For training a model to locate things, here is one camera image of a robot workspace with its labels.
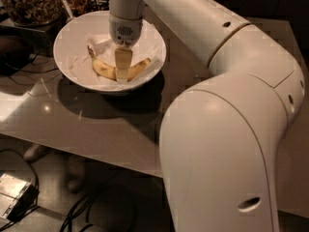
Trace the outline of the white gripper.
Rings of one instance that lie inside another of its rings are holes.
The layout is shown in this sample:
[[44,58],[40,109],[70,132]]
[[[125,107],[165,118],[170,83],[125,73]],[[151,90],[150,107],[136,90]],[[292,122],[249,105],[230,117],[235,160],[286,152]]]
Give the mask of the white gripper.
[[130,47],[139,41],[142,27],[142,18],[128,20],[109,15],[110,37],[115,44],[122,45],[115,49],[116,79],[119,83],[126,83],[128,80],[128,69],[133,55]]

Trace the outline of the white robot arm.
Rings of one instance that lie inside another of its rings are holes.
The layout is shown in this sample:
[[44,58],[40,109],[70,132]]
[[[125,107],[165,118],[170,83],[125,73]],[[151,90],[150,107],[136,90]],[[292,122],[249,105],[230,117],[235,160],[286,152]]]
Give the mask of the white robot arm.
[[135,44],[156,16],[212,77],[170,104],[159,155],[176,232],[280,232],[276,152],[305,97],[300,65],[213,0],[109,0],[110,35]]

